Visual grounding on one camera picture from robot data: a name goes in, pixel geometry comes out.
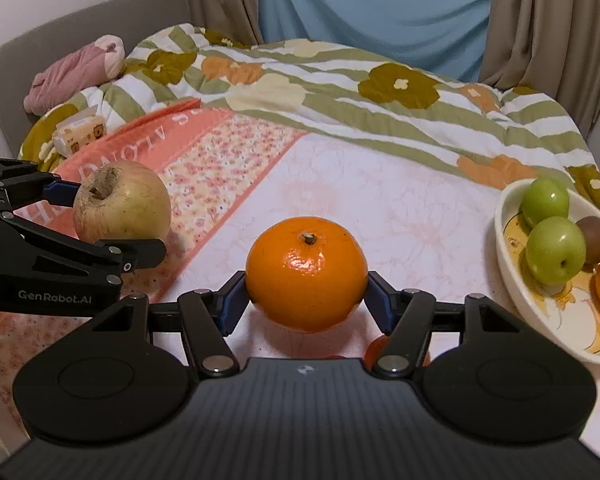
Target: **green apple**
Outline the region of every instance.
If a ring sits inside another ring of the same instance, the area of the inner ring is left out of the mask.
[[[563,216],[542,220],[526,242],[526,264],[543,285],[561,285],[578,274],[587,257],[581,229]]]
[[[522,215],[526,224],[533,229],[542,220],[551,216],[569,216],[569,193],[556,180],[542,176],[526,188],[522,197]]]

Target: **yellow apple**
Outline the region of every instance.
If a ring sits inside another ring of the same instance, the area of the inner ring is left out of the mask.
[[[132,160],[107,164],[82,183],[74,201],[80,240],[166,238],[171,202],[163,182]]]

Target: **white logo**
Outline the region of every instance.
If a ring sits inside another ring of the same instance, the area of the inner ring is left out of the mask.
[[[312,366],[304,365],[298,367],[298,373],[304,375],[305,377],[313,372],[315,372],[315,368]]]
[[[75,294],[73,296],[63,296],[62,294],[49,294],[45,292],[40,294],[39,292],[27,292],[26,290],[19,290],[18,297],[21,300],[31,301],[55,301],[57,303],[91,303],[91,296],[83,296],[79,298]]]

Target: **plush toy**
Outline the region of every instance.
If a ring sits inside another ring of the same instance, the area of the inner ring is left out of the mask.
[[[107,34],[59,59],[33,79],[24,109],[42,117],[76,92],[116,78],[125,64],[125,47]]]

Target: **ribbed black surface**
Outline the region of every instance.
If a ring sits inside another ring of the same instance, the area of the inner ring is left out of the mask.
[[[238,376],[203,383],[152,434],[105,449],[33,441],[0,472],[8,480],[600,480],[600,460],[576,440],[474,442],[435,420],[407,383],[376,380],[357,360],[254,358]]]

